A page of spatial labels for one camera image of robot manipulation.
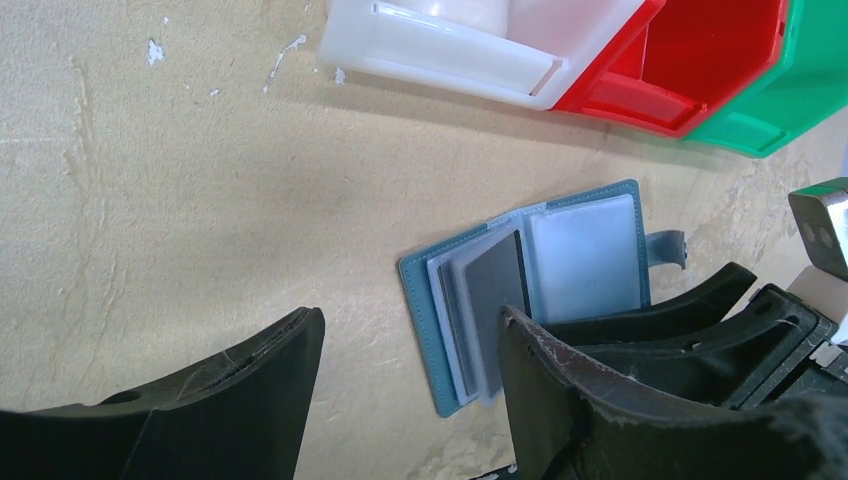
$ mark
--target red plastic bin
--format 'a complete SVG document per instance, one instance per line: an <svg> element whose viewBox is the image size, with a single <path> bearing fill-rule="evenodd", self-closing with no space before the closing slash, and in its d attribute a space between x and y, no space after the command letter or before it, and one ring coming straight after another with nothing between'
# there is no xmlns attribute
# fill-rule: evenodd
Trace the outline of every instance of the red plastic bin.
<svg viewBox="0 0 848 480"><path fill-rule="evenodd" d="M647 0L552 110L682 138L777 64L789 0Z"/></svg>

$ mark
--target white paint chip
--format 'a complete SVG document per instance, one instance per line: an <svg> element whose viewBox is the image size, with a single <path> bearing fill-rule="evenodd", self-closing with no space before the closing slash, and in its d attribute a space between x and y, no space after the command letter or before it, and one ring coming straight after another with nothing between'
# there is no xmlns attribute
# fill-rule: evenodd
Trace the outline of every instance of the white paint chip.
<svg viewBox="0 0 848 480"><path fill-rule="evenodd" d="M268 88L271 87L271 82L277 76L277 72L280 70L280 64L283 63L283 57L286 56L291 50L297 50L297 47L306 43L306 35L301 35L295 39L292 43L288 44L285 48L280 51L280 54L277 55L277 63L274 64L274 68L271 69L271 73L268 74L268 80L265 80L265 86L262 87L262 91L264 93L268 93Z"/></svg>
<svg viewBox="0 0 848 480"><path fill-rule="evenodd" d="M147 64L151 67L154 63L165 60L165 49L157 44L152 38L147 40Z"/></svg>
<svg viewBox="0 0 848 480"><path fill-rule="evenodd" d="M336 67L336 85L344 85L345 78L344 70Z"/></svg>

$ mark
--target storage bin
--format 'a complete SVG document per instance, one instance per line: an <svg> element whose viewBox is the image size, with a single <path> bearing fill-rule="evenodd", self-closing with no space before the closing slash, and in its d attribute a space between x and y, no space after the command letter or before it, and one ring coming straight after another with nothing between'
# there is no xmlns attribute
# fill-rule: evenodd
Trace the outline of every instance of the storage bin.
<svg viewBox="0 0 848 480"><path fill-rule="evenodd" d="M848 1L791 0L778 65L687 140L771 155L848 104Z"/></svg>
<svg viewBox="0 0 848 480"><path fill-rule="evenodd" d="M319 59L534 110L551 109L644 3L498 0L509 9L502 37L497 28L488 33L463 25L462 18L440 17L423 0L397 1L409 8L387 1L333 0Z"/></svg>
<svg viewBox="0 0 848 480"><path fill-rule="evenodd" d="M777 64L787 13L788 0L666 0L639 34L622 29L598 58L608 66L587 70L554 109L682 138Z"/></svg>

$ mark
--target silver metal block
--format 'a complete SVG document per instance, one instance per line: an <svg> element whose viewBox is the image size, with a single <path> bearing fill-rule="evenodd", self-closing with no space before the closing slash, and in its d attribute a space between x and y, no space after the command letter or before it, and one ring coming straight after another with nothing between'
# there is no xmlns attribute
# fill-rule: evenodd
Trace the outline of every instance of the silver metal block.
<svg viewBox="0 0 848 480"><path fill-rule="evenodd" d="M848 177L792 192L789 205L813 265L848 281Z"/></svg>

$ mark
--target white plastic bin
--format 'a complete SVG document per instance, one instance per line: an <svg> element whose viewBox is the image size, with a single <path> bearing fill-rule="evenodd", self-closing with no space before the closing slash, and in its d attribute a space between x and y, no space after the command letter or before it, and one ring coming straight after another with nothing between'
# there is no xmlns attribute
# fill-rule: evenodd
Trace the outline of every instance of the white plastic bin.
<svg viewBox="0 0 848 480"><path fill-rule="evenodd" d="M332 0L318 56L331 66L548 110L643 1Z"/></svg>

